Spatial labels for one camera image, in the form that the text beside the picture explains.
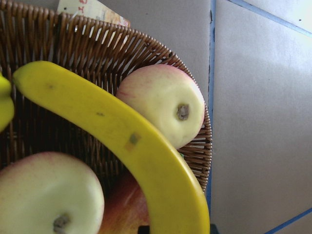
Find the glossy yellow toy banana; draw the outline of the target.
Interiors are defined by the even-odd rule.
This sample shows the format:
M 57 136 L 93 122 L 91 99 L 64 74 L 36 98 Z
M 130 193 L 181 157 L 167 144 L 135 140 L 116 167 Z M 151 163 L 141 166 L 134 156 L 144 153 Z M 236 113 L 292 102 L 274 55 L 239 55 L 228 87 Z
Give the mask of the glossy yellow toy banana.
M 180 153 L 141 114 L 87 79 L 48 61 L 13 73 L 33 103 L 93 135 L 126 166 L 147 201 L 150 233 L 207 234 L 204 192 Z

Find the dark red toy fruit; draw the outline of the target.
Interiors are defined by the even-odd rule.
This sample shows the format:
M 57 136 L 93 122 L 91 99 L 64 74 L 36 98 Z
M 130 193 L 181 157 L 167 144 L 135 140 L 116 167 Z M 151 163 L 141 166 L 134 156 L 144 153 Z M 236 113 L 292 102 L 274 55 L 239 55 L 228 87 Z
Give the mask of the dark red toy fruit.
M 105 200 L 100 234 L 148 234 L 150 221 L 145 196 L 138 182 L 125 171 Z

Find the pink white toy peach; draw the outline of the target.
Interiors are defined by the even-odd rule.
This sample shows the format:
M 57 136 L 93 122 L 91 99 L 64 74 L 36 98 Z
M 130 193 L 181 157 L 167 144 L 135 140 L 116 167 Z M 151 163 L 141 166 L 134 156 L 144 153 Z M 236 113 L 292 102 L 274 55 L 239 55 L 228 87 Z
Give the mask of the pink white toy peach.
M 121 82 L 116 97 L 148 119 L 176 149 L 192 141 L 203 125 L 205 101 L 198 85 L 170 65 L 133 71 Z

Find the paper tag on basket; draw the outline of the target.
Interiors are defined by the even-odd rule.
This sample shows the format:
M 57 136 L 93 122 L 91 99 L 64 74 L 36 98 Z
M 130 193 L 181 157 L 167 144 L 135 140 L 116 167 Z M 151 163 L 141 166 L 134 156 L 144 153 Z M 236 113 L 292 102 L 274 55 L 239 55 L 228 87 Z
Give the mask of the paper tag on basket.
M 57 12 L 85 16 L 125 27 L 130 27 L 131 25 L 126 18 L 98 0 L 60 0 L 58 2 Z

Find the pale pink toy apple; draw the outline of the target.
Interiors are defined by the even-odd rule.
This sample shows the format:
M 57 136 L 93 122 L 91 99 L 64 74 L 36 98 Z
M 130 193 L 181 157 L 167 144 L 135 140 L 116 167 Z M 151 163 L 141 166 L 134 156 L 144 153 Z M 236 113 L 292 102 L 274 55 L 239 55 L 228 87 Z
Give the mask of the pale pink toy apple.
M 103 213 L 98 177 L 73 156 L 34 154 L 0 172 L 3 234 L 96 234 Z

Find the small yellow toy banana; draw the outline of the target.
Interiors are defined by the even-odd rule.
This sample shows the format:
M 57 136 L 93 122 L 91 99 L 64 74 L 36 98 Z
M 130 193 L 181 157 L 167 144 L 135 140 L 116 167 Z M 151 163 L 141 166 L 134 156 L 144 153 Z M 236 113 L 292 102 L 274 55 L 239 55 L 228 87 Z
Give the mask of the small yellow toy banana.
M 11 91 L 10 81 L 0 74 L 0 132 L 4 131 L 14 117 L 15 109 Z

